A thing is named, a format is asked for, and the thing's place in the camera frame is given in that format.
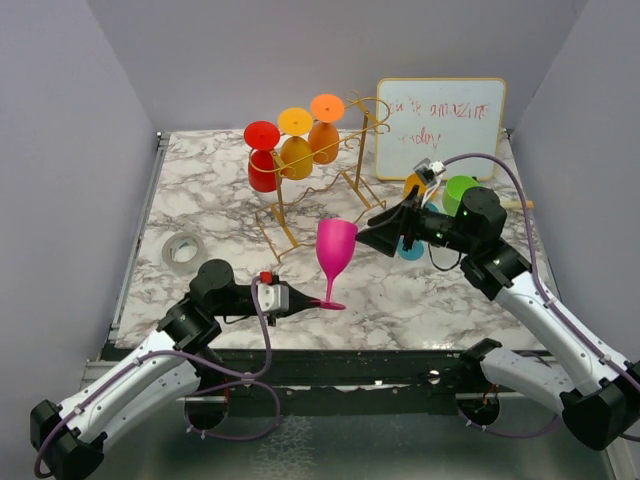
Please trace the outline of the teal wine glass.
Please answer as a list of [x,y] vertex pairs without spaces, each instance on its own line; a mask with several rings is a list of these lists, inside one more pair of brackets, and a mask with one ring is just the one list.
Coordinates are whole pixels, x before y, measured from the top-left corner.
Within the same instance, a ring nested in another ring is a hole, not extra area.
[[404,236],[401,235],[397,244],[396,253],[406,261],[417,261],[425,255],[426,244],[423,241],[415,240],[408,249],[404,248]]

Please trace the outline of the yellow wine glass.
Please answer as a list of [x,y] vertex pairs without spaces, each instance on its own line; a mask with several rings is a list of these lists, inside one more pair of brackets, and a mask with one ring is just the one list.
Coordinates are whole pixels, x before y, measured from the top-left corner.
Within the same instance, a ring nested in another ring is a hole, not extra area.
[[430,192],[428,186],[419,178],[419,176],[416,173],[412,173],[405,180],[402,198],[406,199],[414,187],[418,187],[417,197]]

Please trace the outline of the magenta wine glass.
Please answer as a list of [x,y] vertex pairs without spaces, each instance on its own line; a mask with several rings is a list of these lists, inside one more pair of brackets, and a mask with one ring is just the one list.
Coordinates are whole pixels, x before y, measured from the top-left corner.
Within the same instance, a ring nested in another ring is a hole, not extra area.
[[358,227],[340,218],[327,218],[319,222],[316,235],[316,258],[327,280],[325,300],[320,306],[328,310],[345,310],[346,306],[334,302],[333,284],[349,265],[354,255]]

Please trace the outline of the green wine glass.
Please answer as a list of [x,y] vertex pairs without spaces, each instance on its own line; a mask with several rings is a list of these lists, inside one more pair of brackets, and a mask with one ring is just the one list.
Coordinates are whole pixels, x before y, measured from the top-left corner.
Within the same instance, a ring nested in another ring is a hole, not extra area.
[[446,214],[455,216],[464,193],[479,186],[479,182],[473,177],[457,175],[447,180],[442,195],[442,206]]

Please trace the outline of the amber wine glass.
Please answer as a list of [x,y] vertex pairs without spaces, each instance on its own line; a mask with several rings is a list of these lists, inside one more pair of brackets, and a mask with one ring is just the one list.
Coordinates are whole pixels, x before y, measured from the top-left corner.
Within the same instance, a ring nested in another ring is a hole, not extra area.
[[312,149],[304,135],[313,126],[311,114],[304,108],[291,107],[282,111],[278,126],[288,138],[280,151],[280,158],[287,165],[281,173],[290,180],[307,178],[313,169]]

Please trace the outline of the red wine glass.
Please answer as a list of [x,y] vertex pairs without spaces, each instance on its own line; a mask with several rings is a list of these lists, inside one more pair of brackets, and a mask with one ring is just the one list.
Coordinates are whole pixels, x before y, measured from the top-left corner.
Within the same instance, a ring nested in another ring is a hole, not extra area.
[[271,151],[280,141],[276,125],[268,121],[255,121],[244,130],[244,140],[253,150],[248,164],[250,186],[260,193],[276,190],[274,160]]

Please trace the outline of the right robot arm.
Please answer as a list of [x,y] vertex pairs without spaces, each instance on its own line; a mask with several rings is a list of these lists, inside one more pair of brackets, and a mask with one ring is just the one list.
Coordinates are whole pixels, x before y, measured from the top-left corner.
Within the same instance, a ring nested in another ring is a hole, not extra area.
[[369,220],[356,239],[394,256],[398,242],[424,241],[462,254],[466,280],[516,317],[552,354],[556,367],[523,358],[493,340],[464,353],[461,383],[498,384],[560,415],[583,445],[603,450],[639,419],[639,365],[586,328],[544,285],[532,264],[502,237],[507,212],[497,195],[473,187],[453,216],[419,207],[411,193]]

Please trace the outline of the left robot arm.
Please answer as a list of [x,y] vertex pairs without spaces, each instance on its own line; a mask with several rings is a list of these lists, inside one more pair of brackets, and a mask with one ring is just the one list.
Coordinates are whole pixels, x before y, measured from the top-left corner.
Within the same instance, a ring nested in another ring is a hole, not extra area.
[[67,399],[43,400],[32,409],[35,476],[85,479],[102,463],[108,446],[162,405],[184,395],[262,387],[272,350],[265,350],[264,364],[255,372],[221,365],[209,347],[222,332],[220,320],[255,317],[266,332],[270,321],[321,304],[270,272],[240,285],[227,261],[203,263],[184,297],[123,360]]

